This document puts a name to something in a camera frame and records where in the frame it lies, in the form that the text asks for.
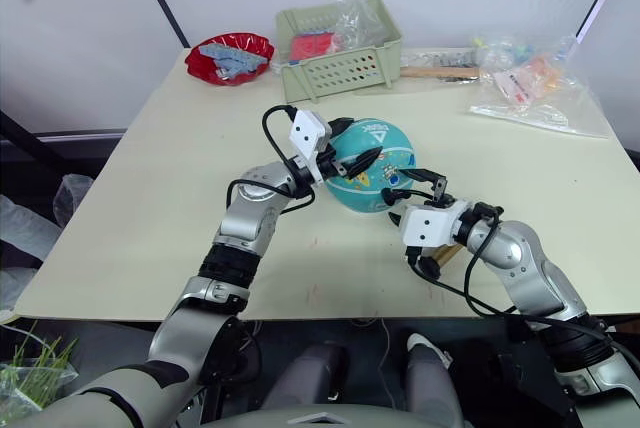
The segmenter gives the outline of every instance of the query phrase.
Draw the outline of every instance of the clear plastic bag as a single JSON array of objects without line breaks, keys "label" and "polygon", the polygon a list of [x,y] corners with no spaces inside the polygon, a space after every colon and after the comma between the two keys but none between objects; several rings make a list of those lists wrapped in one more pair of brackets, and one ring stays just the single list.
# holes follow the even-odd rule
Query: clear plastic bag
[{"label": "clear plastic bag", "polygon": [[[0,364],[0,426],[42,411],[77,376],[68,363],[64,369],[51,368],[37,358],[23,360],[22,366]],[[27,394],[29,386],[37,386],[38,402]]]},{"label": "clear plastic bag", "polygon": [[480,89],[472,113],[565,133],[610,135],[602,109],[572,64],[575,37],[494,36],[474,43]]},{"label": "clear plastic bag", "polygon": [[33,268],[0,269],[0,323],[13,315],[11,310],[36,272]]},{"label": "clear plastic bag", "polygon": [[367,0],[335,0],[338,21],[327,53],[381,45],[389,39],[387,27]]},{"label": "clear plastic bag", "polygon": [[3,241],[44,261],[60,232],[55,223],[0,195],[0,238]]},{"label": "clear plastic bag", "polygon": [[60,227],[67,226],[92,184],[93,178],[88,176],[64,175],[53,199],[53,215]]}]

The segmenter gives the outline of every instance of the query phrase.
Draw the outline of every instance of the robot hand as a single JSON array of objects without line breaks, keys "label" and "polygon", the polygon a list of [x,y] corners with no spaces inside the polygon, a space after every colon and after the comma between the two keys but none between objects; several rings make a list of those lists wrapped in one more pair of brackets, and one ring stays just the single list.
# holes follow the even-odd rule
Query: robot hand
[{"label": "robot hand", "polygon": [[485,316],[469,294],[471,269],[481,259],[498,276],[520,314],[483,306],[493,315],[520,317],[529,324],[551,357],[561,385],[579,396],[622,388],[640,406],[640,380],[625,356],[636,369],[640,368],[637,359],[611,340],[602,320],[587,313],[573,285],[544,254],[533,229],[519,221],[500,222],[500,207],[454,199],[445,193],[442,175],[420,169],[403,172],[418,181],[429,181],[433,189],[433,195],[391,189],[383,193],[389,205],[415,194],[427,198],[423,205],[409,205],[402,216],[390,214],[400,228],[407,261],[416,274],[433,281],[437,272],[433,260],[422,256],[424,249],[456,243],[466,246],[474,256],[461,294],[474,312]]},{"label": "robot hand", "polygon": [[[268,116],[278,110],[285,111],[293,122],[289,139],[297,154],[290,159],[282,154],[267,128]],[[278,217],[310,204],[315,196],[313,187],[324,180],[354,178],[378,158],[382,146],[361,153],[350,163],[336,161],[330,140],[353,122],[353,118],[338,118],[327,123],[317,113],[288,105],[265,113],[262,125],[281,161],[252,168],[229,185],[227,212],[199,277],[192,278],[193,283],[202,278],[192,295],[208,292],[205,299],[216,303],[218,312],[235,314],[245,308],[249,284],[273,237]],[[238,196],[231,203],[234,185],[238,185]],[[306,196],[311,196],[309,202],[285,209],[291,199]]]}]

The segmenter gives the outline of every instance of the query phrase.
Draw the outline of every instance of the teal ball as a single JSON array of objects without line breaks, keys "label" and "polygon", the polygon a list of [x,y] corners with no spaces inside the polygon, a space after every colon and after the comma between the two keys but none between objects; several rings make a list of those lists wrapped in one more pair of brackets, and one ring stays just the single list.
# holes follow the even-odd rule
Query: teal ball
[{"label": "teal ball", "polygon": [[378,159],[356,178],[327,180],[327,189],[348,208],[361,213],[384,211],[390,207],[380,194],[383,188],[411,188],[412,180],[399,170],[415,168],[413,147],[391,123],[375,118],[356,121],[331,145],[336,150],[336,161],[341,163],[352,162],[363,151],[382,146]]}]

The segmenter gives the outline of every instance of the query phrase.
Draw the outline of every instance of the black cable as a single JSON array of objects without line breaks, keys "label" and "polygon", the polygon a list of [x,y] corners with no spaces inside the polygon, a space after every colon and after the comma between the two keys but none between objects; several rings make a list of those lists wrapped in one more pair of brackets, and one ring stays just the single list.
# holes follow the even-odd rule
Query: black cable
[{"label": "black cable", "polygon": [[447,285],[446,283],[442,283],[441,281],[438,281],[434,278],[430,278],[428,276],[426,276],[424,273],[422,273],[417,267],[415,266],[411,266],[411,269],[413,270],[413,272],[418,275],[420,278],[422,278],[423,280],[438,286],[440,288],[443,288],[447,291],[450,291],[458,296],[461,296],[465,299],[469,299],[471,300],[473,303],[481,306],[482,308],[486,309],[487,311],[490,311],[492,314],[489,315],[487,313],[483,313],[482,311],[478,310],[475,306],[475,310],[474,312],[476,312],[477,314],[479,314],[481,317],[483,318],[487,318],[487,317],[492,317],[492,316],[500,316],[502,318],[510,318],[510,319],[517,319],[517,320],[522,320],[522,321],[529,321],[532,323],[540,323],[540,324],[544,324],[544,325],[550,325],[550,326],[557,326],[560,328],[566,328],[569,330],[573,330],[573,331],[577,331],[580,332],[582,334],[591,336],[593,338],[595,338],[596,340],[599,341],[604,341],[606,343],[608,343],[610,346],[612,346],[613,348],[615,348],[616,350],[618,350],[620,353],[622,353],[622,355],[627,359],[627,361],[636,369],[637,373],[640,376],[640,360],[638,360],[638,358],[624,345],[618,343],[617,341],[612,340],[608,335],[601,333],[597,330],[593,330],[591,328],[587,328],[586,326],[582,326],[582,325],[578,325],[576,323],[572,323],[570,321],[565,321],[565,320],[555,320],[553,318],[546,318],[544,316],[534,316],[534,315],[524,315],[522,313],[513,313],[513,311],[515,311],[517,308],[515,306],[512,306],[510,308],[508,308],[505,311],[500,311],[496,308],[494,308],[493,306],[483,302],[482,300],[479,300],[478,298],[472,296],[472,295],[465,295],[465,293],[461,290],[458,290],[457,288],[454,288],[453,286]]},{"label": "black cable", "polygon": [[[476,252],[471,257],[471,261],[469,261],[469,264],[467,265],[467,269],[464,272],[464,299],[467,302],[467,305],[469,305],[469,308],[471,308],[471,310],[475,314],[477,314],[479,316],[487,316],[487,314],[483,313],[482,311],[480,311],[473,304],[474,301],[471,299],[471,294],[469,293],[469,287],[471,285],[471,272],[473,271],[473,267],[476,265],[478,259],[480,258],[480,256],[484,252],[485,248],[489,245],[489,243],[493,239],[493,236],[495,235],[496,231],[498,230],[498,225],[499,224],[500,224],[500,219],[499,219],[498,213],[496,212],[493,215],[493,223],[491,224],[491,228],[489,228],[489,233],[487,234],[487,237],[485,238],[485,240],[482,242],[480,247],[476,250]],[[502,312],[496,313],[496,312],[492,311],[493,315],[498,315],[500,313],[502,313]]]},{"label": "black cable", "polygon": [[[470,281],[471,281],[471,272],[473,270],[473,267],[475,266],[476,262],[478,261],[478,259],[480,258],[480,256],[482,255],[482,252],[485,250],[485,248],[487,247],[487,245],[491,242],[491,239],[493,238],[493,236],[495,235],[497,229],[498,229],[498,225],[499,225],[499,215],[498,213],[495,213],[493,216],[493,223],[491,225],[491,228],[489,229],[489,233],[487,234],[486,239],[482,242],[482,244],[480,245],[480,247],[478,248],[478,250],[475,252],[475,254],[473,255],[473,257],[471,258],[471,261],[469,262],[469,264],[467,265],[467,269],[465,271],[465,279],[464,279],[464,291],[460,291],[456,288],[453,288],[452,286],[449,286],[445,283],[439,282],[435,279],[432,279],[426,275],[424,275],[417,267],[415,266],[411,266],[411,269],[414,271],[414,273],[416,273],[420,278],[426,280],[429,283],[432,283],[436,286],[440,286],[441,288],[444,288],[445,290],[448,290],[452,293],[455,293],[456,295],[462,296],[464,297],[464,299],[467,302],[467,305],[469,305],[469,308],[471,308],[471,310],[473,310],[474,313],[476,313],[477,315],[486,318],[486,317],[492,317],[492,316],[500,316],[504,319],[517,319],[517,320],[522,320],[522,321],[528,321],[531,323],[539,323],[539,324],[543,324],[543,325],[549,325],[549,326],[556,326],[559,328],[564,328],[564,329],[568,329],[568,330],[573,330],[573,331],[577,331],[579,333],[591,336],[592,338],[595,338],[596,340],[599,341],[603,341],[607,344],[609,344],[610,346],[612,346],[613,348],[615,348],[616,350],[618,350],[620,353],[622,353],[622,355],[626,358],[626,360],[637,370],[638,374],[640,375],[640,360],[638,360],[638,358],[624,345],[621,345],[620,343],[612,340],[609,335],[607,335],[606,333],[591,329],[591,328],[587,328],[586,326],[582,326],[582,325],[578,325],[577,323],[573,323],[571,321],[566,321],[566,320],[556,320],[553,318],[547,318],[544,316],[535,316],[535,315],[526,315],[526,314],[522,314],[522,313],[512,313],[513,311],[515,311],[515,307],[511,307],[508,310],[505,311],[500,311],[497,310],[496,308],[492,307],[491,305],[488,305],[487,303],[484,303],[483,301],[475,298],[474,296],[472,296],[470,294],[470,290],[469,290],[469,286],[470,286]],[[480,311],[475,305],[479,305],[482,308],[485,308],[487,311],[491,312],[490,314],[488,313],[483,313],[482,311]]]},{"label": "black cable", "polygon": [[419,191],[419,190],[405,190],[404,188],[399,188],[399,189],[395,190],[395,189],[392,188],[391,191],[409,193],[411,195],[422,196],[423,198],[426,198],[427,200],[433,200],[433,195],[430,195],[429,193],[425,193],[425,192]]},{"label": "black cable", "polygon": [[316,193],[313,190],[311,190],[309,195],[310,195],[309,201],[305,201],[304,203],[300,203],[299,205],[293,206],[291,208],[287,208],[286,210],[283,210],[283,212],[280,214],[284,215],[285,213],[291,213],[292,211],[299,210],[300,208],[305,208],[309,206],[311,203],[313,203],[314,201],[316,201]]},{"label": "black cable", "polygon": [[[464,292],[458,290],[457,288],[454,288],[451,285],[447,285],[446,283],[438,281],[435,278],[431,278],[430,276],[427,276],[426,274],[422,273],[420,271],[420,269],[418,267],[416,267],[415,265],[411,266],[411,269],[413,270],[413,272],[416,275],[418,275],[423,280],[431,283],[432,285],[439,286],[440,288],[443,288],[443,289],[445,289],[447,291],[450,291],[451,293],[454,293],[454,294],[456,294],[458,296],[464,297]],[[488,310],[488,311],[490,311],[492,313],[495,313],[495,314],[502,313],[502,311],[498,310],[497,308],[494,308],[493,306],[491,306],[491,305],[489,305],[489,304],[487,304],[487,303],[485,303],[485,302],[483,302],[483,301],[481,301],[481,300],[479,300],[477,298],[474,298],[473,296],[471,297],[471,299],[473,299],[473,301],[476,304],[482,306],[484,309],[486,309],[486,310]],[[512,310],[512,309],[515,310],[516,309],[515,306],[512,306],[511,308],[507,309],[506,312],[509,312],[509,310]]]},{"label": "black cable", "polygon": [[269,141],[269,144],[274,149],[274,151],[277,153],[277,155],[280,157],[280,159],[282,160],[282,162],[284,163],[285,166],[289,166],[289,161],[287,160],[287,157],[284,156],[284,153],[282,153],[282,150],[280,149],[278,144],[273,139],[273,136],[271,136],[271,132],[269,131],[269,126],[267,125],[267,120],[276,111],[284,111],[284,112],[287,113],[287,115],[289,116],[291,121],[293,121],[292,116],[295,117],[295,111],[294,110],[297,111],[297,109],[294,108],[291,105],[278,105],[278,106],[272,106],[267,111],[265,111],[264,114],[262,115],[262,131],[264,131],[264,136],[267,137],[267,140]]},{"label": "black cable", "polygon": [[262,183],[261,181],[254,180],[246,180],[244,178],[238,178],[229,183],[227,187],[227,208],[231,205],[231,195],[233,194],[233,187],[236,185],[253,185],[259,186],[260,188],[264,188],[266,190],[271,190],[274,193],[277,193],[282,196],[286,196],[287,198],[294,198],[294,196],[288,191],[281,190],[280,188],[276,188],[275,186],[268,185],[267,183]]}]

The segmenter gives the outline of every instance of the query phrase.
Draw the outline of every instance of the white table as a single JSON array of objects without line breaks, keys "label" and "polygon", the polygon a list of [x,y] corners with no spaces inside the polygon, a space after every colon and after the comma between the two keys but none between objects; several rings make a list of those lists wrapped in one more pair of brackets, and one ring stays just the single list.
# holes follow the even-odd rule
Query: white table
[{"label": "white table", "polygon": [[[282,102],[280,80],[267,73],[239,87],[208,85],[186,74],[185,55],[125,134],[18,301],[18,314],[163,319],[209,250],[228,182],[276,160],[260,117]],[[446,174],[452,194],[499,204],[503,219],[533,226],[592,313],[640,312],[640,176],[615,136],[586,138],[472,115],[474,90],[343,93],[297,106],[326,119],[396,124],[418,165]],[[288,119],[272,118],[287,147]],[[386,214],[351,212],[320,189],[312,207],[278,221],[241,316],[470,315],[463,300],[418,279],[403,253]],[[462,286],[468,259],[456,255],[442,280]],[[481,267],[472,292],[509,304]]]}]

